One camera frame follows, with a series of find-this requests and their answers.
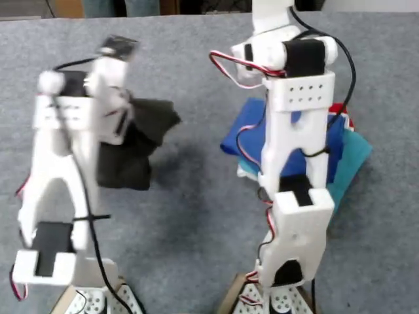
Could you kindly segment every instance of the metal bracket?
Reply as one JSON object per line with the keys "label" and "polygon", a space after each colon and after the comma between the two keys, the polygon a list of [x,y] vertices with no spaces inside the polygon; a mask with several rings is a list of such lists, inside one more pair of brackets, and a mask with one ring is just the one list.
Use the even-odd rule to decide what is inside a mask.
{"label": "metal bracket", "polygon": [[[106,288],[77,289],[77,291],[84,298],[80,294],[76,294],[64,314],[128,314],[125,307]],[[117,294],[128,304],[133,314],[143,314],[134,293],[128,285],[123,284]]]}

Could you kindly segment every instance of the gray carpet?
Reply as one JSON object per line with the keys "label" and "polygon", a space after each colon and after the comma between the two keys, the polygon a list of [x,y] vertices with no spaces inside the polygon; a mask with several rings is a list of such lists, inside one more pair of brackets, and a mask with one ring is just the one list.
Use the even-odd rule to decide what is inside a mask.
{"label": "gray carpet", "polygon": [[[350,48],[359,71],[351,114],[374,153],[335,217],[318,273],[326,314],[419,313],[419,32],[417,14],[302,14]],[[31,287],[19,304],[7,279],[20,247],[13,198],[31,160],[37,75],[89,56],[109,33],[141,41],[128,87],[171,99],[183,119],[153,156],[151,190],[103,190],[112,221],[97,222],[150,314],[213,313],[266,234],[255,185],[236,177],[219,143],[249,96],[208,60],[251,34],[250,15],[0,24],[0,313],[48,313],[60,289]],[[336,100],[350,76],[341,56]]]}

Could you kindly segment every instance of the white knob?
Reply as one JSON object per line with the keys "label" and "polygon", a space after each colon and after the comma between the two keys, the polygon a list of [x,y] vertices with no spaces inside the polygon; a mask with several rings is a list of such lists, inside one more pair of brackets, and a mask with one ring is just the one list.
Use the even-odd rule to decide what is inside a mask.
{"label": "white knob", "polygon": [[46,95],[58,95],[65,84],[63,73],[44,71],[39,75],[38,91]]}

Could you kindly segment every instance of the humanoid robot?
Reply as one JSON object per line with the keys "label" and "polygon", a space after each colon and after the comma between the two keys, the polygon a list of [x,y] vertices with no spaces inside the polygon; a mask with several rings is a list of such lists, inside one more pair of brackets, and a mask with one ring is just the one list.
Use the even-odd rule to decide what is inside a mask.
{"label": "humanoid robot", "polygon": [[[100,212],[96,180],[100,145],[121,145],[133,119],[124,79],[136,44],[111,36],[98,58],[68,63],[39,77],[31,173],[19,191],[18,221],[25,248],[17,253],[12,280],[25,285],[73,285],[79,297],[68,314],[143,313],[121,282],[117,265],[101,258],[94,229],[95,220],[109,218]],[[89,73],[63,70],[90,61]],[[58,181],[69,190],[72,222],[40,220]],[[91,246],[95,258],[87,257]]]}
{"label": "humanoid robot", "polygon": [[[240,295],[233,313],[245,313],[248,306],[261,307],[263,312],[256,313],[290,313],[288,292],[314,280],[335,206],[326,189],[326,133],[335,87],[335,74],[327,67],[337,58],[337,39],[313,29],[301,33],[297,26],[289,25],[293,2],[253,0],[253,35],[231,48],[233,56],[218,51],[209,55],[239,87],[266,88],[266,141],[261,163],[240,145],[240,134],[260,124],[243,127],[236,138],[243,157],[259,166],[258,182],[270,204],[266,210],[269,231],[259,246],[254,271],[246,276],[249,284],[261,289],[249,298],[248,290],[256,287],[245,288],[247,294]],[[319,36],[304,38],[306,35]],[[238,78],[219,58],[236,63]],[[262,84],[248,84],[250,80],[261,80]],[[301,117],[293,123],[295,112]],[[290,154],[297,149],[306,159],[306,175],[280,179]]]}

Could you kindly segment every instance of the folded fabric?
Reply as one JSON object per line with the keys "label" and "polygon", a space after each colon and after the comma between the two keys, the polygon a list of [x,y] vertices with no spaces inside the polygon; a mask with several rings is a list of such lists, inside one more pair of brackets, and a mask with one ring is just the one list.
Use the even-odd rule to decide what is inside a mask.
{"label": "folded fabric", "polygon": [[[335,202],[335,213],[340,205],[343,195],[354,179],[359,168],[373,150],[372,146],[358,133],[345,130],[343,135],[344,149],[340,159],[333,183],[327,185],[327,189]],[[238,175],[257,180],[257,171],[254,171],[250,163],[239,157]]]}
{"label": "folded fabric", "polygon": [[149,156],[163,144],[165,134],[180,117],[171,101],[131,99],[134,119],[121,145],[101,143],[96,180],[106,188],[148,190]]}
{"label": "folded fabric", "polygon": [[[243,106],[242,111],[234,121],[229,133],[221,143],[221,149],[226,154],[243,157],[236,145],[236,136],[239,129],[243,126],[257,124],[264,113],[264,101],[261,99],[250,98]],[[298,121],[300,113],[295,112],[292,115],[292,122]],[[343,151],[343,133],[345,127],[345,117],[341,116],[332,125],[327,132],[327,146],[330,148],[329,167],[327,172],[327,182],[333,182],[337,170],[337,164],[342,157]],[[265,140],[266,122],[263,121],[261,125],[253,130],[245,131],[240,135],[240,143],[244,150],[257,161],[261,161],[261,152]],[[258,172],[258,167],[254,164],[249,164],[253,172]],[[301,150],[295,150],[291,153],[288,162],[282,170],[281,176],[288,177],[291,175],[302,175],[306,173],[306,159]]]}

